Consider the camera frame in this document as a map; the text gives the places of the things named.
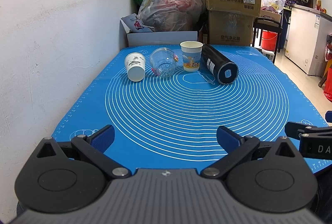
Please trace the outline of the blue silicone mat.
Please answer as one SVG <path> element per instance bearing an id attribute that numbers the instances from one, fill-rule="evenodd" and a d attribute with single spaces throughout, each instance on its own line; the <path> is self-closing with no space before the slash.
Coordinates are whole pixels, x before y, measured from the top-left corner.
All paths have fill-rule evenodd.
<path id="1" fill-rule="evenodd" d="M 53 132 L 57 141 L 92 135 L 106 125 L 115 140 L 106 155 L 131 171 L 138 168 L 195 168 L 221 159 L 219 126 L 273 141 L 288 121 L 318 127 L 326 122 L 299 88 L 269 59 L 251 47 L 217 46 L 239 69 L 237 79 L 220 84 L 201 66 L 160 78 L 146 65 L 140 82 L 128 79 L 124 60 L 153 46 L 123 49 L 92 81 Z"/>

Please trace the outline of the clear glass cup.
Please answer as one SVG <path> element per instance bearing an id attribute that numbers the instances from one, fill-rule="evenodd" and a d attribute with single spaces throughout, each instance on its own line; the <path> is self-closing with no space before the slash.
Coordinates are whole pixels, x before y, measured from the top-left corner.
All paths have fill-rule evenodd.
<path id="1" fill-rule="evenodd" d="M 178 56 L 169 48 L 158 48 L 150 55 L 150 65 L 153 73 L 161 78 L 174 75 Z"/>

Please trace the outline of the clear plastic bag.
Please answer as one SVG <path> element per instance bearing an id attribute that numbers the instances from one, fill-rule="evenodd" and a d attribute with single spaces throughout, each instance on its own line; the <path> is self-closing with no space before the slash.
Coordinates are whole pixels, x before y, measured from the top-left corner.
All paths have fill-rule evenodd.
<path id="1" fill-rule="evenodd" d="M 191 31 L 205 11 L 205 0 L 143 0 L 138 17 L 156 32 Z"/>

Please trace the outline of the white chest freezer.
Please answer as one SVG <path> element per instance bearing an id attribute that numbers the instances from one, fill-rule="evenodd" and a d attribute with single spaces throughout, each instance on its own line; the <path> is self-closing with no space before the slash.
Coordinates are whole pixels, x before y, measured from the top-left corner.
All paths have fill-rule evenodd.
<path id="1" fill-rule="evenodd" d="M 302 5 L 293 5 L 285 56 L 309 76 L 323 76 L 325 46 L 331 34 L 331 16 Z"/>

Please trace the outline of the white open box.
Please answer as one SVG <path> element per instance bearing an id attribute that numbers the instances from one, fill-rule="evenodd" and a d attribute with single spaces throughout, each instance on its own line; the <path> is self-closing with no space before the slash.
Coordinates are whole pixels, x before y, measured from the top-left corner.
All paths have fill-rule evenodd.
<path id="1" fill-rule="evenodd" d="M 121 23 L 127 32 L 129 47 L 179 45 L 183 41 L 197 41 L 199 36 L 197 31 L 153 32 L 138 19 L 136 14 L 122 17 Z"/>

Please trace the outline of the red bag on floor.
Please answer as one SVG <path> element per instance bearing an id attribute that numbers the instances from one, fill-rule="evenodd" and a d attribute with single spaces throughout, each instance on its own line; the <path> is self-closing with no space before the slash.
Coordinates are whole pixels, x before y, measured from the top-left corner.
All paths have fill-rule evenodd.
<path id="1" fill-rule="evenodd" d="M 332 102 L 332 68 L 329 68 L 326 74 L 327 75 L 323 94 L 330 102 Z"/>

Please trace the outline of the black metal stool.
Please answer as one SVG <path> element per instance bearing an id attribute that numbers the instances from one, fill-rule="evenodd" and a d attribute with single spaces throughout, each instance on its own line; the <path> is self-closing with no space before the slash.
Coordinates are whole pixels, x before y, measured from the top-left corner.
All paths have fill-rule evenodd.
<path id="1" fill-rule="evenodd" d="M 276 32 L 278 34 L 274 51 L 267 51 L 261 48 L 263 30 Z M 280 42 L 281 31 L 282 27 L 280 22 L 273 21 L 272 19 L 269 18 L 257 17 L 254 19 L 253 22 L 253 37 L 252 37 L 251 46 L 259 50 L 263 55 L 267 56 L 273 63 L 275 63 L 278 51 L 278 44 Z"/>

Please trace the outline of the red bucket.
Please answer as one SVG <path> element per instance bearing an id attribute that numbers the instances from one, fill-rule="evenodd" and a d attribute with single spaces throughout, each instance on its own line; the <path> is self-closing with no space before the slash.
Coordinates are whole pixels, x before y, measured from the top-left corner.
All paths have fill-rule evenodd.
<path id="1" fill-rule="evenodd" d="M 274 51 L 277 42 L 277 33 L 263 30 L 261 48 L 267 51 Z"/>

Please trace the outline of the blue cartoon paper cup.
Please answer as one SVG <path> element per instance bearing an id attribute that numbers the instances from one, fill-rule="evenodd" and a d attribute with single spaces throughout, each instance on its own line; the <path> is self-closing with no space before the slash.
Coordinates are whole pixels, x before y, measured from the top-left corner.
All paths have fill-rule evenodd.
<path id="1" fill-rule="evenodd" d="M 198 71 L 203 44 L 197 41 L 184 41 L 180 43 L 180 46 L 184 70 L 187 72 Z"/>

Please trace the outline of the white paper cup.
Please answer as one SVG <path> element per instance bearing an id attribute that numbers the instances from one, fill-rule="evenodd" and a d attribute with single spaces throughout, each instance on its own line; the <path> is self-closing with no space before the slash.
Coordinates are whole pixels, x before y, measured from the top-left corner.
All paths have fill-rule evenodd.
<path id="1" fill-rule="evenodd" d="M 141 53 L 130 53 L 124 59 L 127 76 L 132 82 L 140 82 L 145 77 L 146 59 Z"/>

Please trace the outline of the lower cardboard box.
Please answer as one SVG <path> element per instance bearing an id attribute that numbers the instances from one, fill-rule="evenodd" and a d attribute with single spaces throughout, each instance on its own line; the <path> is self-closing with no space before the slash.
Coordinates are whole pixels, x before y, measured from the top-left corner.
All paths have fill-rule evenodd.
<path id="1" fill-rule="evenodd" d="M 250 46 L 254 18 L 225 11 L 209 11 L 209 43 Z"/>

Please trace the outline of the black cylindrical bottle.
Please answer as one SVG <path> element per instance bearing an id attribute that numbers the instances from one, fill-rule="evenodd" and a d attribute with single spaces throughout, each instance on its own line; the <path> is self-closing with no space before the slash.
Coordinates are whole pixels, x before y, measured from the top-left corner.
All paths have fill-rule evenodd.
<path id="1" fill-rule="evenodd" d="M 238 66 L 212 45 L 202 46 L 201 57 L 207 69 L 220 84 L 231 84 L 238 75 Z"/>

